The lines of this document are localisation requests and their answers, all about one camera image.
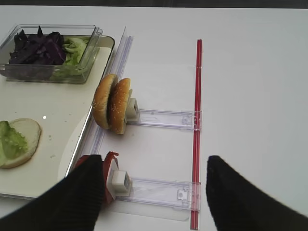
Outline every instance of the clear plastic container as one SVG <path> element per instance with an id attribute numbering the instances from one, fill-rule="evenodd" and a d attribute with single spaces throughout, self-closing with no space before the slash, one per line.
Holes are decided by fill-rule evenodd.
<path id="1" fill-rule="evenodd" d="M 78 65 L 9 64 L 14 51 L 14 36 L 24 30 L 26 35 L 36 34 L 39 26 L 44 35 L 59 32 L 64 39 L 89 37 L 87 47 Z M 0 45 L 0 74 L 7 81 L 85 83 L 99 50 L 98 40 L 103 31 L 95 25 L 17 25 Z"/>

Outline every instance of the table surface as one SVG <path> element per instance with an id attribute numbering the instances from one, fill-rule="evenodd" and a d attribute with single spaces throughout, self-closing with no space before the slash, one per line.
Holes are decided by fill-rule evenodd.
<path id="1" fill-rule="evenodd" d="M 220 155 L 264 192 L 308 216 L 306 10 L 2 6 L 0 19 L 0 37 L 13 24 L 39 20 L 41 24 L 96 24 L 119 42 L 126 26 L 134 43 L 124 75 L 134 76 L 132 85 L 151 85 L 147 91 L 134 90 L 142 95 L 139 104 L 162 110 L 193 110 L 196 42 L 202 38 L 200 230 L 216 230 L 205 197 L 210 155 Z M 157 92 L 161 96 L 151 100 Z M 146 129 L 140 131 L 144 132 L 140 139 L 149 138 Z M 150 138 L 158 135 L 153 132 Z M 144 174 L 190 180 L 192 141 L 184 141 L 192 134 L 168 131 L 166 136 L 173 137 L 174 143 L 159 148 L 177 152 L 177 159 L 164 159 L 173 171 L 163 165 L 165 171 L 157 173 L 149 166 L 143 168 Z M 108 148 L 116 146 L 113 136 L 107 140 Z M 151 148 L 157 151 L 154 144 Z M 25 203 L 1 198 L 0 217 Z M 95 230 L 187 231 L 189 227 L 188 221 L 105 212 Z"/>

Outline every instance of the red cabbage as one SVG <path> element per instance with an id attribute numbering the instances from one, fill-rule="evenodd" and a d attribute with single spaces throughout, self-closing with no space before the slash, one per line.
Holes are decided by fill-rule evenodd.
<path id="1" fill-rule="evenodd" d="M 24 30 L 14 36 L 15 50 L 10 53 L 9 64 L 62 65 L 66 54 L 62 48 L 64 38 L 59 32 L 43 35 L 39 26 L 37 34 L 27 37 Z"/>

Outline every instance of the white tray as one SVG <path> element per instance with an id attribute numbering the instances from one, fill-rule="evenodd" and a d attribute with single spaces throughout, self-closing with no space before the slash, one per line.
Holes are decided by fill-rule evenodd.
<path id="1" fill-rule="evenodd" d="M 100 38 L 100 50 L 85 84 L 9 82 L 0 76 L 0 120 L 31 118 L 42 128 L 31 160 L 0 169 L 0 195 L 35 198 L 65 176 L 114 43 L 111 37 Z"/>

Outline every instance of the red rod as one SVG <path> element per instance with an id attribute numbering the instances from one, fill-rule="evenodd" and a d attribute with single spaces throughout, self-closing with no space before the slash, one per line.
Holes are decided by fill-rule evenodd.
<path id="1" fill-rule="evenodd" d="M 193 132 L 193 168 L 192 181 L 200 182 L 200 111 L 201 111 L 201 69 L 202 69 L 202 40 L 197 41 L 197 63 L 196 63 L 196 94 L 195 94 L 195 130 Z M 196 202 L 196 198 L 192 198 L 192 204 Z M 191 230 L 199 229 L 199 212 L 191 213 Z"/>

